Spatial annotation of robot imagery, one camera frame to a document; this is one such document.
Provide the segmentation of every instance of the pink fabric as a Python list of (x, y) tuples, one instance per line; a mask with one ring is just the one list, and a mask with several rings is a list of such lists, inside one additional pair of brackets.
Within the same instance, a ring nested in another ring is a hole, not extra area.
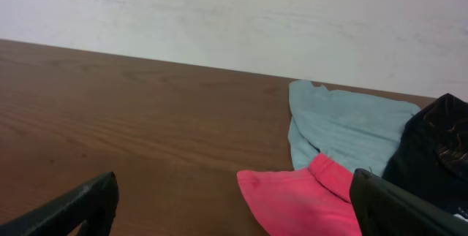
[(349, 191), (352, 173), (320, 153), (309, 168), (237, 173), (244, 199), (273, 236), (361, 235)]

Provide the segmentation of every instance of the black cloth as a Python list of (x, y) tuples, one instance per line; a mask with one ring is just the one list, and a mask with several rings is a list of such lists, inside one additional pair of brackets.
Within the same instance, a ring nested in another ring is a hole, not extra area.
[(411, 118), (382, 178), (468, 218), (468, 104), (445, 94)]
[(350, 198), (363, 236), (462, 236), (468, 223), (397, 186), (357, 169)]

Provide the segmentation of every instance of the tabletop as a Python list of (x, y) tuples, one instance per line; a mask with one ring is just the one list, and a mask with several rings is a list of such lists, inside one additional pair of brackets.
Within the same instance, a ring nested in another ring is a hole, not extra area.
[(292, 81), (0, 40), (0, 223), (114, 171), (111, 235), (266, 235), (236, 173), (292, 170)]

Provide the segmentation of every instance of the light blue cloth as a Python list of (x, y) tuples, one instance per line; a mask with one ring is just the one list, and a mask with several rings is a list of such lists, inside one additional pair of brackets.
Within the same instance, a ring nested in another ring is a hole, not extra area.
[(320, 152), (349, 171), (381, 176), (398, 148), (404, 125), (420, 108), (349, 91), (329, 91), (309, 81), (290, 84), (292, 120), (288, 135), (295, 170), (308, 167)]

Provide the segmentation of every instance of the wall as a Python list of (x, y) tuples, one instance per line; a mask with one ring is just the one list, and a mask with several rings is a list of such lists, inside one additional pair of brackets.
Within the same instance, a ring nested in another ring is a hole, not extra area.
[(468, 0), (0, 0), (0, 38), (468, 101)]

